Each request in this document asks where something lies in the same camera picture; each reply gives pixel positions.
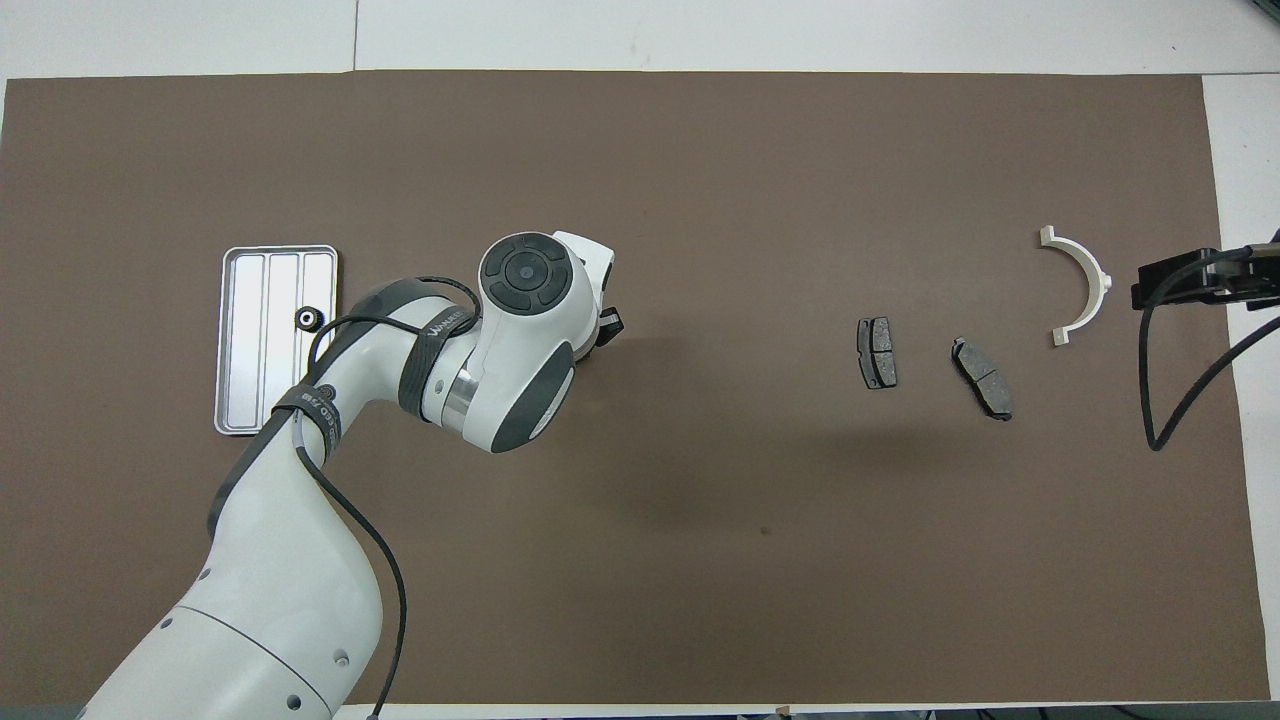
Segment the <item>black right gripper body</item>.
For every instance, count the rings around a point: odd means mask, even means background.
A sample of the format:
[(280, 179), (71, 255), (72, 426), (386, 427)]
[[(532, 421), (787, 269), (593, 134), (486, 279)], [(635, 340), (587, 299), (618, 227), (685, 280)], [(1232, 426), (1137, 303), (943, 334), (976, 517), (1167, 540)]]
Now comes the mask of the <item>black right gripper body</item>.
[(1196, 259), (1210, 261), (1193, 275), (1193, 302), (1206, 305), (1244, 304), (1249, 311), (1276, 307), (1279, 302), (1279, 231), (1267, 243), (1235, 250), (1196, 250)]

